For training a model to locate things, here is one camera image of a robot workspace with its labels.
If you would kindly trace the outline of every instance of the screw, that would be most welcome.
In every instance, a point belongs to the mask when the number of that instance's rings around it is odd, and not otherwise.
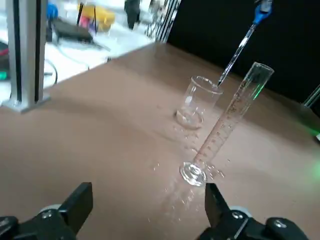
[[[240,212],[238,212],[238,211],[232,212],[232,216],[233,216],[235,219],[243,219],[243,218],[244,218],[244,216],[243,216]]]
[[[287,225],[282,223],[280,220],[275,220],[274,225],[276,225],[278,228],[282,228],[282,229],[285,229],[287,227]]]
[[[52,216],[52,211],[51,211],[51,210],[49,210],[49,211],[44,211],[44,212],[42,213],[42,218],[43,218],[43,219],[50,218],[51,216]]]
[[[9,219],[8,218],[5,218],[3,219],[2,221],[0,221],[0,227],[3,227],[5,225],[7,225],[9,223]]]

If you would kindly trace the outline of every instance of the black panel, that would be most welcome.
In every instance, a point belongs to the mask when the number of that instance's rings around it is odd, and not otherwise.
[[[244,76],[254,61],[275,70],[267,87],[303,102],[320,83],[318,1],[276,0],[233,66]],[[253,0],[182,0],[168,43],[225,67],[254,19]]]
[[[40,37],[41,37],[41,0],[36,0],[35,22],[35,73],[34,73],[34,102],[39,100],[39,62],[40,62]]]
[[[13,2],[13,21],[15,35],[15,72],[16,72],[16,99],[22,101],[22,82],[21,82],[21,54],[20,54],[20,24],[19,24],[19,0]]]

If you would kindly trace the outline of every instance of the glass rim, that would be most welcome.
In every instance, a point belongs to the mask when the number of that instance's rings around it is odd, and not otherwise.
[[[215,89],[212,89],[212,88],[211,88],[211,89],[208,89],[208,88],[206,88],[205,86],[201,86],[198,82],[196,82],[195,79],[197,79],[197,78],[202,78],[203,80],[209,81],[209,82],[212,84],[212,86],[215,87]],[[214,84],[210,79],[208,79],[208,78],[206,78],[206,77],[204,77],[204,76],[194,75],[194,76],[191,77],[191,82],[192,82],[194,85],[196,85],[197,87],[205,90],[205,91],[208,92],[208,93],[218,94],[218,95],[221,95],[221,94],[224,93],[223,90],[222,90],[222,88],[221,88],[220,86]]]
[[[255,61],[255,62],[252,64],[252,66],[254,66],[254,65],[262,66],[262,67],[264,67],[265,69],[268,69],[268,70],[269,70],[270,72],[272,72],[272,73],[275,72],[275,70],[274,70],[272,67],[269,67],[268,65],[265,65],[265,64],[263,64],[263,63],[260,63],[260,62]]]

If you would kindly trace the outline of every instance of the metal frame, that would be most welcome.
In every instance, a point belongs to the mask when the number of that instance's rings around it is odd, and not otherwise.
[[[44,94],[47,0],[6,0],[11,96],[2,105],[17,112],[49,99]]]
[[[172,24],[173,24],[173,15],[174,12],[177,10],[179,6],[179,1],[178,0],[169,0],[168,1],[168,7],[167,7],[167,12],[164,17],[163,23],[161,24],[161,27],[157,29],[155,39],[158,42],[167,42]]]

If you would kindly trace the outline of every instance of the yellow container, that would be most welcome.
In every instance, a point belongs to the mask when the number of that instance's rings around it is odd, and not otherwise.
[[[114,12],[109,11],[101,6],[85,5],[83,6],[81,16],[94,19],[96,17],[97,31],[107,32],[116,20]]]

